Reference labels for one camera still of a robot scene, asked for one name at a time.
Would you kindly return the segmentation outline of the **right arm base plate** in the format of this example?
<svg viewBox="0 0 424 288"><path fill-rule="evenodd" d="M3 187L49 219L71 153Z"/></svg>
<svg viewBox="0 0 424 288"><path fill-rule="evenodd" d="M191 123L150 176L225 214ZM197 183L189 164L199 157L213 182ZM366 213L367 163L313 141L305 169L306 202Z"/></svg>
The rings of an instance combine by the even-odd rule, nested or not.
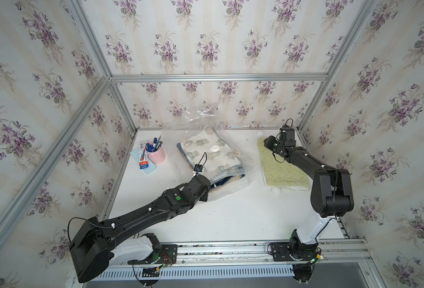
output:
<svg viewBox="0 0 424 288"><path fill-rule="evenodd" d="M320 258L322 250L317 244L272 242L268 245L267 252L273 257L275 262L306 261L314 263Z"/></svg>

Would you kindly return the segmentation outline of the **clear plastic vacuum bag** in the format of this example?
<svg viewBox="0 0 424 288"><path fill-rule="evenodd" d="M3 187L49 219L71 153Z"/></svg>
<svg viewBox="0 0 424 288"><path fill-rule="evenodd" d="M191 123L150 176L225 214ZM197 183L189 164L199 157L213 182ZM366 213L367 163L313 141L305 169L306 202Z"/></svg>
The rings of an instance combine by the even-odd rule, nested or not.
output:
<svg viewBox="0 0 424 288"><path fill-rule="evenodd" d="M180 180L202 175L210 181L211 190L201 201L234 194L253 182L256 163L225 130L217 110L187 110L161 133L168 161Z"/></svg>

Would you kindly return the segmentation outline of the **light green blanket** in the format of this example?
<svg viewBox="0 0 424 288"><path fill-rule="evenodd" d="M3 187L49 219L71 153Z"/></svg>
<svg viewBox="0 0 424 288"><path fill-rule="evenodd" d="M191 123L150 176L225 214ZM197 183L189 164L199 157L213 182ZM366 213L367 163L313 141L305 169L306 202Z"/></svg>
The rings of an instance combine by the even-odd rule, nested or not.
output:
<svg viewBox="0 0 424 288"><path fill-rule="evenodd" d="M267 131L258 130L257 145L257 172L255 180L263 188L265 194L277 198L283 194L306 194L311 188L308 176L293 164L288 164L280 156L273 156L263 141L268 136Z"/></svg>

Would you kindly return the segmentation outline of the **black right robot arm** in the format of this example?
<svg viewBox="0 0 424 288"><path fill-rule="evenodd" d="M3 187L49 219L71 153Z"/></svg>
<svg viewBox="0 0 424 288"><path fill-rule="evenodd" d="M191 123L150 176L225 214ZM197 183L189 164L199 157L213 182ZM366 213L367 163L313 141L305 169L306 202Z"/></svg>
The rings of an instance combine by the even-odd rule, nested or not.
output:
<svg viewBox="0 0 424 288"><path fill-rule="evenodd" d="M263 143L273 156L279 156L301 169L313 181L311 211L304 223L292 233L290 243L295 250L314 248L318 245L318 237L330 223L353 210L351 175L346 169L321 162L298 146L295 130L290 126L282 126L276 137L269 136Z"/></svg>

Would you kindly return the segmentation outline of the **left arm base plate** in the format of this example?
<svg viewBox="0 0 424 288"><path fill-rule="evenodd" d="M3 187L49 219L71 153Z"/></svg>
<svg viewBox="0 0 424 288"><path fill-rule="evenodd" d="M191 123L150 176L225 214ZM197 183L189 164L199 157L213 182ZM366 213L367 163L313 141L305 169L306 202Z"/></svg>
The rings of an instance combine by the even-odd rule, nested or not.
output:
<svg viewBox="0 0 424 288"><path fill-rule="evenodd" d="M129 260L129 265L172 265L177 261L178 245L162 244L160 248L155 248L145 260Z"/></svg>

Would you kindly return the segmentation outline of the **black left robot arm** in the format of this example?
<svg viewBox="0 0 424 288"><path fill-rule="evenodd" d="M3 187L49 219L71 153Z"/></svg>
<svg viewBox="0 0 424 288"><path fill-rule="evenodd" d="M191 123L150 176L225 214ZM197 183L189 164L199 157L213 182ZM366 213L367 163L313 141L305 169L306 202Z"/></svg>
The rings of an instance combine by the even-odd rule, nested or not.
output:
<svg viewBox="0 0 424 288"><path fill-rule="evenodd" d="M150 226L185 214L210 190L209 179L196 175L127 214L102 222L97 217L86 219L69 245L78 282L89 282L106 270L115 257L112 251L125 240Z"/></svg>

